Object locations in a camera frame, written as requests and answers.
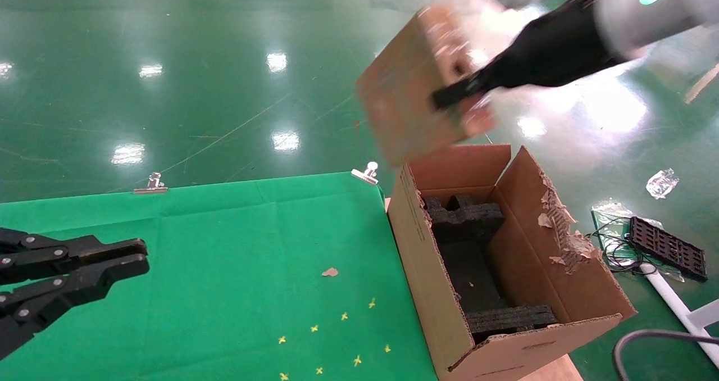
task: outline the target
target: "cardboard box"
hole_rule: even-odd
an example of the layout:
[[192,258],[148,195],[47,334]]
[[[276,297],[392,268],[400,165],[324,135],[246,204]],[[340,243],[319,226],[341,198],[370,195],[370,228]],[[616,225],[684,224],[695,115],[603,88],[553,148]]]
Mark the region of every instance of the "cardboard box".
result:
[[[388,214],[440,381],[515,381],[636,314],[596,248],[570,232],[531,154],[510,159],[506,144],[452,146],[397,173]],[[421,200],[457,193],[500,205],[505,223],[488,246],[496,281],[511,304],[549,305],[559,324],[474,342]]]

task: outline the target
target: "white pipe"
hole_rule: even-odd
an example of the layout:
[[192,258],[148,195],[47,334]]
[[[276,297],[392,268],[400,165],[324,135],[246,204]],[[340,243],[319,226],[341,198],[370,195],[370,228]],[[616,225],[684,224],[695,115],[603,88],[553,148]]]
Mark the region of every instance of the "white pipe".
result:
[[[686,328],[686,330],[688,330],[689,333],[691,333],[692,335],[697,335],[698,337],[711,337],[711,335],[709,335],[709,333],[706,332],[704,328],[700,328],[694,325],[693,322],[691,322],[691,320],[689,319],[691,311],[686,307],[684,302],[672,289],[672,286],[670,286],[667,281],[662,277],[662,274],[657,271],[657,268],[655,268],[652,264],[649,263],[642,263],[639,268],[642,270],[642,273],[645,274],[645,277],[649,280],[652,286],[654,286],[654,288],[657,290],[659,295],[662,296],[665,302],[667,302],[667,305],[670,307],[670,309],[672,309],[676,317],[680,320],[681,324],[684,325],[684,327]],[[704,350],[704,353],[706,353],[709,357],[709,360],[714,363],[714,366],[717,366],[717,368],[719,368],[719,345],[699,343],[699,347]]]
[[719,322],[719,300],[714,300],[700,309],[689,312],[686,317],[698,328],[706,328],[714,322]]

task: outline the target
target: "green floor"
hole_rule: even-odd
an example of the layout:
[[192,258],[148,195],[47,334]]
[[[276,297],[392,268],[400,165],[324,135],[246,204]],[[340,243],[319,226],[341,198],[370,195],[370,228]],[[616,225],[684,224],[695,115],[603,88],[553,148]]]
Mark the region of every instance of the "green floor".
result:
[[[437,0],[0,0],[0,201],[348,171],[382,161],[354,80],[422,4]],[[479,142],[530,150],[580,223],[610,197],[707,250],[706,284],[672,286],[691,309],[719,294],[714,30],[652,49],[640,65],[551,92],[498,96]],[[667,199],[645,190],[672,168]],[[609,350],[634,328],[681,329],[638,276],[640,314],[573,353],[611,379]],[[637,342],[633,379],[716,379],[702,351]]]

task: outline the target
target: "clip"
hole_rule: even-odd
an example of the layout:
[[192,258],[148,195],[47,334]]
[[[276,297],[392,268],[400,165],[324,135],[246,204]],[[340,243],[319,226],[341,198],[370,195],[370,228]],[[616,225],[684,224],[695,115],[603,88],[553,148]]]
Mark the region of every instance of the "clip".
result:
[[377,176],[377,167],[377,162],[367,163],[367,169],[365,169],[365,171],[352,169],[352,176],[355,176],[357,177],[357,179],[364,180],[365,182],[376,186],[377,183],[379,183],[379,181],[375,179],[375,177]]
[[152,173],[149,176],[149,181],[147,182],[147,187],[144,189],[135,189],[135,194],[155,194],[155,193],[164,193],[167,192],[167,187],[165,187],[165,184],[160,181],[160,177],[162,174],[157,173],[156,171]]

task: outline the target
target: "green cloth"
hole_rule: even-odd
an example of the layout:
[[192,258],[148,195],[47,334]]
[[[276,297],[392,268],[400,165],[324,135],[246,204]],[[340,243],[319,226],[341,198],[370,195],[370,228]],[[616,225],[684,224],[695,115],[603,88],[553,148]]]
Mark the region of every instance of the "green cloth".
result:
[[380,189],[349,173],[10,203],[0,226],[139,237],[151,263],[0,361],[3,381],[436,380]]

